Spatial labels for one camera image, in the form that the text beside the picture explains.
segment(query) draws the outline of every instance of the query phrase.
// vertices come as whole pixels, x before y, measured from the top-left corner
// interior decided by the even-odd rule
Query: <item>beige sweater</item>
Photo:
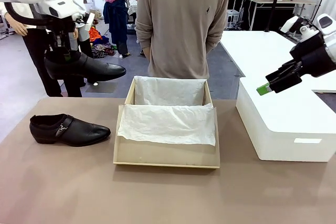
[[[136,35],[151,46],[149,74],[209,78],[206,55],[226,25],[228,0],[138,0]]]

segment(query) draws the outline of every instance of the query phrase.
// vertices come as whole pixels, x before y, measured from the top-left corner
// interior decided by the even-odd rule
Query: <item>white curtain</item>
[[[317,12],[316,17],[323,13],[326,13],[336,19],[336,0],[322,0],[321,7]]]

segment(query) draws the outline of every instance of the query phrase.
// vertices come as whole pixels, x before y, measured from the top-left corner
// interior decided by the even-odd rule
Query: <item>shoe buckle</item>
[[[63,131],[65,131],[68,127],[64,127],[63,124],[60,125],[58,131],[56,132],[56,136],[60,135]]]

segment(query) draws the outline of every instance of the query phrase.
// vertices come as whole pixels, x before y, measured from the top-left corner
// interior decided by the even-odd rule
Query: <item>open box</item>
[[[212,104],[207,81],[204,84],[203,105]],[[135,105],[135,80],[132,81],[125,104]],[[119,106],[114,142],[113,163],[118,165],[148,165],[217,169],[220,166],[217,115],[215,113],[216,144],[162,144],[137,142],[117,136],[123,105]]]

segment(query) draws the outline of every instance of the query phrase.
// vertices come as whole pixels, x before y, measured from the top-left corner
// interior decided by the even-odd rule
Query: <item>gray floor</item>
[[[107,56],[103,61],[120,64],[128,73],[117,80],[87,84],[82,88],[84,97],[125,98],[133,76],[147,75],[148,61],[140,56],[135,35],[128,40],[131,56],[125,59]],[[43,97],[46,97],[41,80],[30,59],[21,36],[12,35],[0,40],[0,142],[15,125]],[[237,68],[221,45],[208,56],[209,87],[213,99],[235,99],[239,76]],[[336,111],[335,94],[318,94]]]

